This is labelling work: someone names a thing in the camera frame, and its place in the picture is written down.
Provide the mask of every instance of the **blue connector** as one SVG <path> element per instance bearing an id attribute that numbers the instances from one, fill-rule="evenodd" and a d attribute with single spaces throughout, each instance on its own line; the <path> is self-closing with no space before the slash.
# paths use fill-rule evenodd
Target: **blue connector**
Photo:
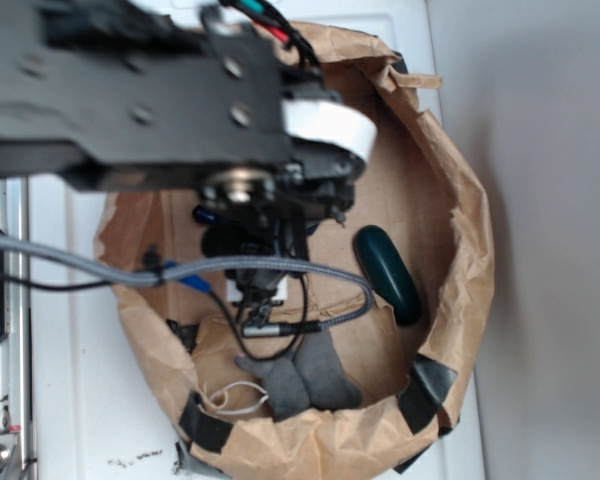
<path id="1" fill-rule="evenodd" d="M 165 265 L 168 268 L 178 266 L 178 264 L 176 262 L 174 262 L 173 260 L 167 260 L 165 262 Z M 198 290 L 199 292 L 202 292 L 202 293 L 209 293 L 211 291 L 211 284 L 197 275 L 191 275 L 190 277 L 181 278 L 178 281 L 180 283 L 182 283 L 183 285 L 193 288 L 194 290 Z"/>

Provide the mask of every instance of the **metal frame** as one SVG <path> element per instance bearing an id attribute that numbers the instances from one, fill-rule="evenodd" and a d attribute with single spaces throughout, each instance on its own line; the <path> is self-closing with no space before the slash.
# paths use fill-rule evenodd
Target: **metal frame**
<path id="1" fill-rule="evenodd" d="M 28 186 L 20 179 L 0 181 L 0 229 L 17 238 L 28 237 Z M 27 276 L 28 261 L 20 255 L 6 257 L 6 271 Z M 5 292 L 8 337 L 0 344 L 0 444 L 12 449 L 2 479 L 16 479 L 33 458 L 29 293 L 17 285 Z"/>

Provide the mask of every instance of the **red wire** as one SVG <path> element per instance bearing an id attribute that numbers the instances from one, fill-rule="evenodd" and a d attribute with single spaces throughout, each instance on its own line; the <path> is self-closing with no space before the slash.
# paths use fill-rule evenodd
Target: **red wire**
<path id="1" fill-rule="evenodd" d="M 258 21 L 254 22 L 254 23 L 260 25 L 262 28 L 264 28 L 267 32 L 269 32 L 271 35 L 276 37 L 278 40 L 280 40 L 285 45 L 287 43 L 289 43 L 289 35 L 287 35 L 282 29 L 277 28 L 277 27 L 271 27 L 269 25 L 264 25 Z"/>

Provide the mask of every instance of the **gray fabric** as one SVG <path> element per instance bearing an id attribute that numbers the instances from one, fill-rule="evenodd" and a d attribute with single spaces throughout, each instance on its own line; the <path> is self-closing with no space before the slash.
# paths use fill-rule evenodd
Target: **gray fabric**
<path id="1" fill-rule="evenodd" d="M 307 335 L 293 363 L 314 407 L 340 410 L 362 403 L 362 393 L 347 378 L 328 329 Z"/>
<path id="2" fill-rule="evenodd" d="M 256 362 L 246 356 L 236 357 L 236 365 L 263 381 L 269 404 L 277 421 L 293 417 L 310 407 L 309 395 L 289 357 L 272 362 Z"/>

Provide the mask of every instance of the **white wall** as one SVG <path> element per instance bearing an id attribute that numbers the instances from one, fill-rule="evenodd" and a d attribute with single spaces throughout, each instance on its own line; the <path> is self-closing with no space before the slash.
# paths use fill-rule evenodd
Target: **white wall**
<path id="1" fill-rule="evenodd" d="M 487 475 L 600 479 L 600 0 L 429 0 L 445 128 L 490 194 Z"/>

